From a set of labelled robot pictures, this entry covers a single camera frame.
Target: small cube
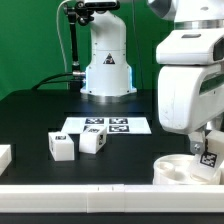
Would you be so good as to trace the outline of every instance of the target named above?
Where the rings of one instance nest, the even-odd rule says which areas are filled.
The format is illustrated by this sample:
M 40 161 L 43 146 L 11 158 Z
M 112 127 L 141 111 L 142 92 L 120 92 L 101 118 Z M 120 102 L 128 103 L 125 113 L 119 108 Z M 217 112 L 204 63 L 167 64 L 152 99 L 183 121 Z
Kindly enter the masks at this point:
M 11 161 L 11 146 L 0 145 L 0 175 L 4 172 Z
M 49 149 L 55 161 L 75 159 L 74 142 L 67 133 L 49 132 Z
M 79 152 L 96 154 L 106 143 L 107 128 L 93 125 L 80 134 Z

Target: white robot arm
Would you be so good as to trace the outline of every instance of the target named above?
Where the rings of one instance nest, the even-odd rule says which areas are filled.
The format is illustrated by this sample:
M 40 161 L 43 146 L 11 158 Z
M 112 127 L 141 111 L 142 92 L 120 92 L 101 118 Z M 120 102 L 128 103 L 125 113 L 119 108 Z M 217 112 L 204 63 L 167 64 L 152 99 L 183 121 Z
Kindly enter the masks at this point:
M 132 69 L 126 62 L 126 26 L 110 11 L 120 8 L 117 0 L 84 0 L 66 7 L 71 34 L 76 20 L 81 26 L 90 24 L 92 60 L 86 68 L 83 98 L 99 102 L 119 102 L 136 93 L 132 86 Z M 79 70 L 76 36 L 73 41 L 73 74 Z
M 156 52 L 165 65 L 158 81 L 160 123 L 189 135 L 191 151 L 202 154 L 204 126 L 224 112 L 224 1 L 149 0 L 149 6 L 175 24 Z

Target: green backdrop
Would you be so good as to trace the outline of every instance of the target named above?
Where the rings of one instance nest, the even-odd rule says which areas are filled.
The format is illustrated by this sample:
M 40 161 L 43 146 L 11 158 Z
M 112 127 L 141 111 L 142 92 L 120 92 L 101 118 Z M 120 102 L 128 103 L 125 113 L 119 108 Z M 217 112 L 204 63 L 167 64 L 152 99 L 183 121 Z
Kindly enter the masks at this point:
M 12 91 L 30 89 L 42 79 L 64 72 L 56 30 L 56 12 L 60 3 L 60 0 L 1 0 L 0 99 Z M 135 2 L 135 9 L 141 63 L 134 38 L 132 3 L 122 3 L 114 14 L 127 26 L 127 62 L 134 70 L 134 86 L 142 89 L 142 77 L 145 89 L 156 88 L 160 65 L 155 61 L 155 49 L 173 25 L 157 18 L 145 0 Z M 60 27 L 70 68 L 70 31 L 63 12 Z M 89 26 L 77 26 L 77 35 L 79 60 L 85 70 L 90 62 Z M 66 84 L 42 88 L 66 88 Z

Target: black table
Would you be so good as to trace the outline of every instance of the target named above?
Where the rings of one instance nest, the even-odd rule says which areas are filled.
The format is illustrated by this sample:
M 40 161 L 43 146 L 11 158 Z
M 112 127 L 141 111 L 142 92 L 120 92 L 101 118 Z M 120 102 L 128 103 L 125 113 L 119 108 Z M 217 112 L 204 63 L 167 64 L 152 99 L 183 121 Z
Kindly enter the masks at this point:
M 79 153 L 75 161 L 55 162 L 48 132 L 60 131 L 67 117 L 146 117 L 152 134 L 108 135 L 96 155 Z M 100 104 L 66 90 L 22 90 L 0 102 L 0 144 L 11 144 L 13 161 L 0 184 L 151 184 L 153 163 L 168 154 L 189 154 L 186 136 L 167 133 L 158 122 L 157 91 L 139 91 L 136 99 Z M 0 223 L 223 223 L 223 214 L 1 214 Z

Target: cable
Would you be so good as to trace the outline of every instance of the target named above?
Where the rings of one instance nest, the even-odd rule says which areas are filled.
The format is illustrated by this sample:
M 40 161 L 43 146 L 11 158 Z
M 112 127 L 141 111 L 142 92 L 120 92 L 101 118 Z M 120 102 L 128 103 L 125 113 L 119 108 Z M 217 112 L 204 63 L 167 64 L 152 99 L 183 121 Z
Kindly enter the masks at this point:
M 135 13 L 135 1 L 132 0 L 132 17 L 133 17 L 134 36 L 135 36 L 135 42 L 136 42 L 136 48 L 137 48 L 137 55 L 138 55 L 138 61 L 139 61 L 141 85 L 142 85 L 142 89 L 144 89 L 143 73 L 142 73 L 142 60 L 141 60 L 139 42 L 138 42 L 138 37 L 137 37 L 137 32 L 136 32 L 136 16 L 135 16 L 135 14 L 136 14 Z
M 63 61 L 64 61 L 65 72 L 68 72 L 68 64 L 67 64 L 67 60 L 66 60 L 65 49 L 64 49 L 62 37 L 61 37 L 61 31 L 60 31 L 60 25 L 59 25 L 59 15 L 60 15 L 60 9 L 61 9 L 62 5 L 65 4 L 66 2 L 71 2 L 71 1 L 74 1 L 74 0 L 65 0 L 65 1 L 61 2 L 61 4 L 58 6 L 57 16 L 56 16 L 57 33 L 58 33 L 58 38 L 59 38 L 59 42 L 60 42 L 60 46 L 61 46 L 61 52 L 62 52 L 62 57 L 63 57 Z
M 42 83 L 40 83 L 40 84 L 38 84 L 38 85 L 36 85 L 36 86 L 34 86 L 35 87 L 35 90 L 36 89 L 38 89 L 40 86 L 42 86 L 42 85 L 46 85 L 46 84 L 55 84 L 55 83 L 69 83 L 69 82 L 80 82 L 80 80 L 75 80 L 75 79 L 71 79 L 71 80 L 62 80 L 62 81 L 51 81 L 51 82 L 42 82 Z
M 32 90 L 37 90 L 43 83 L 46 83 L 49 80 L 60 78 L 60 77 L 68 77 L 68 76 L 72 76 L 72 75 L 73 75 L 72 73 L 62 73 L 62 74 L 53 75 L 51 77 L 43 79 L 37 85 L 33 86 L 31 89 Z

